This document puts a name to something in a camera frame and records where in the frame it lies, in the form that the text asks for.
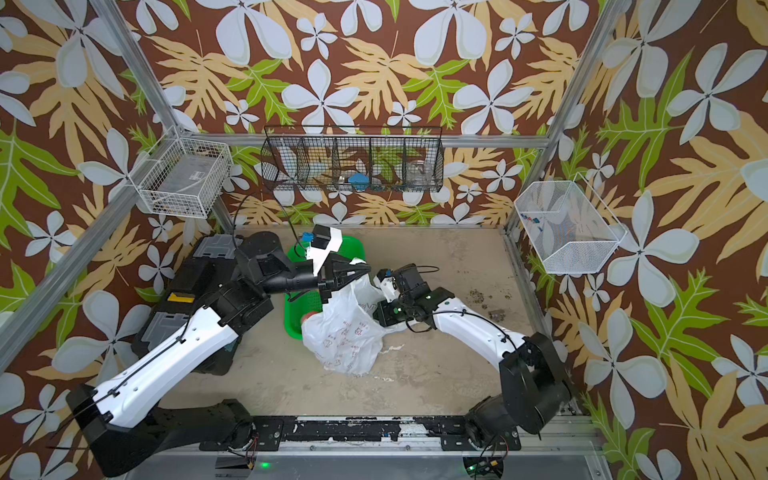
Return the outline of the white plastic bag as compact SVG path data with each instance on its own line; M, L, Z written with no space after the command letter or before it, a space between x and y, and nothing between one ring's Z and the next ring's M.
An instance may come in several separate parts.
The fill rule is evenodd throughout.
M373 313L385 297L370 279L362 278L356 296L331 297L319 313L302 320L302 342L332 372L363 376L370 372L383 338L406 329L402 324L381 326Z

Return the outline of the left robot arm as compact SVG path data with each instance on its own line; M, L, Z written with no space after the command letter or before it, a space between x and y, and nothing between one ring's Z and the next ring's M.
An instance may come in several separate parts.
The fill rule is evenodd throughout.
M272 295L316 290L322 301L367 276L362 260L339 254L342 234L315 226L303 262L291 261L279 237L257 232L235 246L239 273L197 300L195 313L125 371L67 397L88 449L106 477L119 477L158 452L199 444L219 450L249 447L253 417L238 401L163 409L165 394L216 351L239 339L273 309Z

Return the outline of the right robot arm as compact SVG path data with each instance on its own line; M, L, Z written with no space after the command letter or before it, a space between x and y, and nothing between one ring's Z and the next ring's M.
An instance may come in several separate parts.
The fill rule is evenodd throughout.
M385 299L374 319L384 327L423 323L462 342L495 367L501 393L476 404L464 429L477 447L513 448L519 430L538 435L571 402L574 387L551 339L510 331L473 311L452 292L433 289L418 267L380 270L374 278Z

